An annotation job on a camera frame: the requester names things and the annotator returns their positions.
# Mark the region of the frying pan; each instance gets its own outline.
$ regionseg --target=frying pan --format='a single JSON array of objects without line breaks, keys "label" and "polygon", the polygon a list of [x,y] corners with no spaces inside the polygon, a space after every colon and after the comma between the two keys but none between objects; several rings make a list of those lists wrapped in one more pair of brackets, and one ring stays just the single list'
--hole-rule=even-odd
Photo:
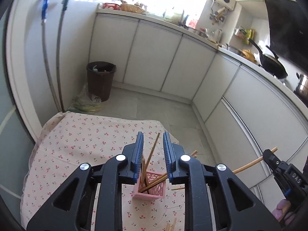
[{"label": "frying pan", "polygon": [[269,46],[266,45],[266,47],[274,54],[275,57],[263,54],[260,47],[252,39],[249,39],[249,41],[259,51],[261,65],[267,72],[275,75],[278,79],[284,79],[288,76],[284,66],[280,61],[278,61],[278,56]]}]

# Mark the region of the range hood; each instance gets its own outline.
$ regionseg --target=range hood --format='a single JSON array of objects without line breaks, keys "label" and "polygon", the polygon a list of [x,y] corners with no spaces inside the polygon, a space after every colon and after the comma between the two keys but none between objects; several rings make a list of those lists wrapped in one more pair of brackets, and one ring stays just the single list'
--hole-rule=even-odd
[{"label": "range hood", "polygon": [[308,72],[308,20],[297,2],[265,0],[270,46],[278,55]]}]

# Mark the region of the blue mop handle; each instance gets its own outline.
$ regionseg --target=blue mop handle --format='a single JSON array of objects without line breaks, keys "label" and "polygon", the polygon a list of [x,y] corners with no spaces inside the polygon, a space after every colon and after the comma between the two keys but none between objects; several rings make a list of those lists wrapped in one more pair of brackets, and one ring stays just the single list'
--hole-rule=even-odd
[{"label": "blue mop handle", "polygon": [[43,0],[42,20],[46,19],[46,17],[47,17],[48,3],[49,3],[49,0]]}]

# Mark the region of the plastic bag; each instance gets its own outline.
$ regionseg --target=plastic bag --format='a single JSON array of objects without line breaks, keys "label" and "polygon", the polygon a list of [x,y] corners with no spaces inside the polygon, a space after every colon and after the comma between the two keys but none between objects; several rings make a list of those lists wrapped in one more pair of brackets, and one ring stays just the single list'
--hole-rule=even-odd
[{"label": "plastic bag", "polygon": [[81,112],[96,113],[102,109],[102,100],[88,91],[86,83],[80,94],[74,99],[74,107]]}]

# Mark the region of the cherry print fabric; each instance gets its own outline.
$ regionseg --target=cherry print fabric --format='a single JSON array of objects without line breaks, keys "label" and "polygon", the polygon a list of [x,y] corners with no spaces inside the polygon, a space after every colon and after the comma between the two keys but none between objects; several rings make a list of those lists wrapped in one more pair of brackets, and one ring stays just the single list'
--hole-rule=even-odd
[{"label": "cherry print fabric", "polygon": [[[24,182],[21,202],[23,227],[59,185],[83,162],[92,166],[106,163],[121,154],[125,145],[136,141],[138,131],[144,134],[144,156],[147,158],[158,133],[161,133],[148,170],[166,171],[163,132],[158,121],[132,121],[72,112],[58,113],[42,129],[29,160],[29,173]],[[171,141],[178,143],[173,136]],[[164,199],[132,199],[133,185],[122,186],[123,230],[165,230],[177,218],[175,231],[184,230],[184,190],[171,191],[166,181]],[[95,228],[93,209],[91,230]]]}]

